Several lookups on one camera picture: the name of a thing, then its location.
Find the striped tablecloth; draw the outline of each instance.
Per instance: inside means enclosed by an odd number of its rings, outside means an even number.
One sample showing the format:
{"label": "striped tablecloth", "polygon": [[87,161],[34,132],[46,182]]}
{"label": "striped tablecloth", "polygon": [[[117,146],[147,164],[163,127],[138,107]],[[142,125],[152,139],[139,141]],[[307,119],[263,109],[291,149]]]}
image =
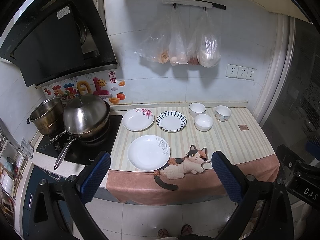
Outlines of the striped tablecloth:
{"label": "striped tablecloth", "polygon": [[[206,147],[210,159],[212,153],[220,150],[232,164],[246,163],[275,153],[247,108],[231,108],[232,115],[227,122],[219,122],[214,116],[215,108],[207,108],[206,114],[213,118],[213,127],[207,132],[196,129],[187,107],[158,107],[150,110],[155,115],[155,119],[164,111],[179,111],[185,115],[187,125],[179,132],[169,133],[161,130],[156,122],[141,132],[129,131],[121,124],[111,152],[110,169],[140,171],[129,163],[127,148],[136,138],[148,134],[164,138],[169,143],[171,157],[175,158],[183,158],[192,144],[198,149]],[[241,131],[239,125],[247,125],[249,130]],[[212,166],[204,163],[203,168],[212,169]]]}

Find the white plate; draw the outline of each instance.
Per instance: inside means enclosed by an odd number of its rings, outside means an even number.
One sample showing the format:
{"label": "white plate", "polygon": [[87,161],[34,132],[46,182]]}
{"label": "white plate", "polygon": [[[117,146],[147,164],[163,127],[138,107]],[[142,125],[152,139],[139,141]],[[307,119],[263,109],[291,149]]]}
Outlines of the white plate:
{"label": "white plate", "polygon": [[161,137],[144,135],[135,139],[128,147],[129,162],[142,171],[161,168],[170,158],[170,146]]}
{"label": "white plate", "polygon": [[177,111],[165,111],[157,117],[157,125],[167,132],[177,132],[186,124],[186,117]]}
{"label": "white plate", "polygon": [[122,118],[122,124],[130,131],[138,132],[147,129],[155,119],[154,114],[145,108],[136,108],[127,112]]}

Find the person's feet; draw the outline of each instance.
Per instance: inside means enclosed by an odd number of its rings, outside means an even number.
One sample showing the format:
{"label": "person's feet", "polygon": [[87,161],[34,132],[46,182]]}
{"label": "person's feet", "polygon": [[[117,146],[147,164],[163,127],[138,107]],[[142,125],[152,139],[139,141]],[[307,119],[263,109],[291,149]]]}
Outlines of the person's feet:
{"label": "person's feet", "polygon": [[160,238],[169,237],[169,233],[166,229],[162,228],[158,231],[158,236]]}
{"label": "person's feet", "polygon": [[190,225],[183,225],[181,228],[181,236],[192,234],[192,227]]}

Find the cat print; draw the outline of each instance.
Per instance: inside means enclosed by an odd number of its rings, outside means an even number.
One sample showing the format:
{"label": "cat print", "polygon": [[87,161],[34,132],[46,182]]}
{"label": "cat print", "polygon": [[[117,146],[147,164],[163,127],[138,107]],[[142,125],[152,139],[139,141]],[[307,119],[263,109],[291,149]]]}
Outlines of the cat print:
{"label": "cat print", "polygon": [[162,188],[177,190],[177,185],[165,183],[161,180],[160,175],[167,179],[182,179],[186,173],[202,173],[204,171],[202,163],[210,162],[207,152],[207,148],[197,150],[194,145],[191,145],[184,158],[170,158],[162,168],[153,172],[155,182]]}

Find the stove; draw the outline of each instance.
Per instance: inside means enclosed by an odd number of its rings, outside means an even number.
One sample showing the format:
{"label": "stove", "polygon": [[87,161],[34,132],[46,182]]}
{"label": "stove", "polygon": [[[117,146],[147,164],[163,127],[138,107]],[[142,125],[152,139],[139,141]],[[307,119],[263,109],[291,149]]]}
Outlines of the stove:
{"label": "stove", "polygon": [[[122,115],[110,115],[109,120],[110,127],[104,135],[107,138],[105,141],[97,146],[93,146],[91,144],[86,145],[77,139],[71,144],[64,160],[72,163],[89,165],[94,161],[101,151],[106,151],[111,154],[111,150],[116,140],[116,135],[122,120]],[[73,136],[64,134],[52,144],[45,146],[44,144],[48,142],[50,138],[49,136],[44,136],[41,139],[36,151],[53,158],[57,158],[64,145],[72,138]]]}

